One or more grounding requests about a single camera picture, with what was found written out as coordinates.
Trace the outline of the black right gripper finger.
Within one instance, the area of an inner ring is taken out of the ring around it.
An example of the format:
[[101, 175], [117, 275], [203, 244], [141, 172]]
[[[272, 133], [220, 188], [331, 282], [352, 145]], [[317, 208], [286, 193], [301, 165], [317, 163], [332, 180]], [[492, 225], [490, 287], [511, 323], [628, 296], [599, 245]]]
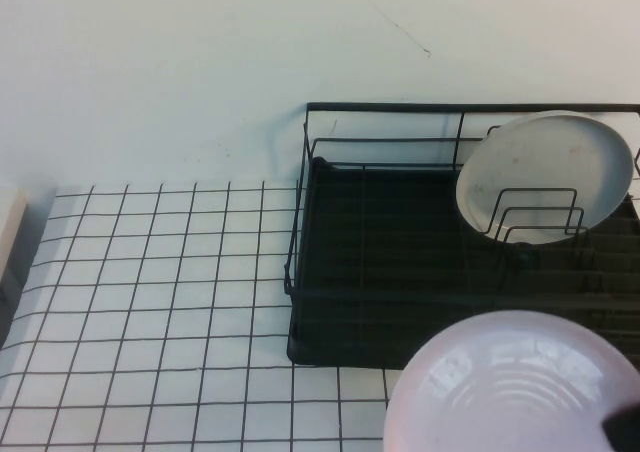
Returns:
[[607, 417], [602, 429], [611, 449], [615, 452], [639, 452], [640, 409], [632, 405]]

